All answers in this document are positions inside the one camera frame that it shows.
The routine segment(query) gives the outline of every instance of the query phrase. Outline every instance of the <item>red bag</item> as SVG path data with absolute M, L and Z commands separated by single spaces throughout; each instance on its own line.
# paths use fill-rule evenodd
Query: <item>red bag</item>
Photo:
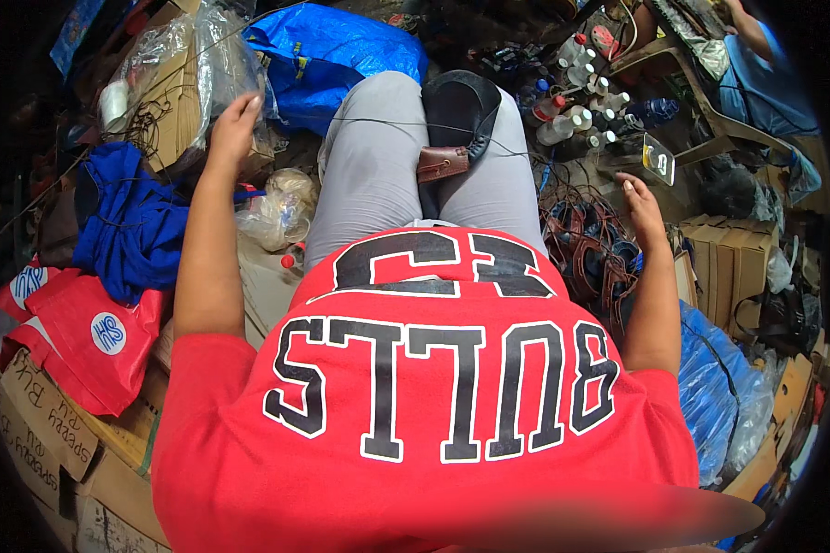
M 12 332 L 18 325 L 24 323 L 33 315 L 24 306 L 27 297 L 55 278 L 61 272 L 55 267 L 43 267 L 36 257 L 31 263 L 12 279 L 9 284 L 0 288 L 0 370 L 12 360 L 12 356 L 4 355 L 3 337 Z
M 31 360 L 88 412 L 119 416 L 142 387 L 164 298 L 147 290 L 138 305 L 124 307 L 98 277 L 66 269 L 27 298 L 35 317 L 7 338 L 29 348 Z

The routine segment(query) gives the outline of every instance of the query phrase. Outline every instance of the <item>red t-shirt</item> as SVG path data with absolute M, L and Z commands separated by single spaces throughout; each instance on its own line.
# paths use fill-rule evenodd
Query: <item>red t-shirt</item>
M 177 551 L 414 552 L 411 490 L 559 474 L 696 487 L 675 377 L 625 372 L 524 242 L 434 227 L 333 253 L 257 353 L 179 338 L 152 484 Z

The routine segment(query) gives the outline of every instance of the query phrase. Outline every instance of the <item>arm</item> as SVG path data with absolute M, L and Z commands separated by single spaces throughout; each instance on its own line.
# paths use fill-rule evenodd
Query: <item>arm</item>
M 759 21 L 744 11 L 741 0 L 726 0 L 726 4 L 729 5 L 732 11 L 732 20 L 735 22 L 735 28 L 737 28 L 741 40 L 757 56 L 767 62 L 772 62 L 772 49 L 768 45 L 768 40 L 765 39 L 765 33 L 762 32 Z
M 624 189 L 636 239 L 642 248 L 642 274 L 636 284 L 633 311 L 621 349 L 624 367 L 632 371 L 680 371 L 680 302 L 676 292 L 674 255 L 664 220 L 645 183 L 623 172 L 615 175 Z
M 212 130 L 209 158 L 188 212 L 175 288 L 175 339 L 189 334 L 245 337 L 233 185 L 252 147 L 261 98 L 244 94 Z

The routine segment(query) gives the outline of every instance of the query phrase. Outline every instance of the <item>brown leather straps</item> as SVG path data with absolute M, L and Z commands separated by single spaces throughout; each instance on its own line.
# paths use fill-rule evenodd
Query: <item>brown leather straps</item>
M 418 183 L 437 181 L 452 175 L 467 172 L 470 161 L 464 146 L 446 148 L 422 148 L 418 161 Z

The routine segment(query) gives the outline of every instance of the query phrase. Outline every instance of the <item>gray pants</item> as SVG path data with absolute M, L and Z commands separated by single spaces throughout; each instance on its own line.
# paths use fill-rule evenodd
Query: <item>gray pants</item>
M 502 91 L 486 154 L 440 189 L 440 218 L 459 227 L 504 231 L 542 254 L 531 163 L 520 113 Z M 344 98 L 337 118 L 373 118 L 407 125 L 335 119 L 320 149 L 323 185 L 304 256 L 310 270 L 335 249 L 423 218 L 415 167 L 428 146 L 421 86 L 401 72 L 382 72 Z

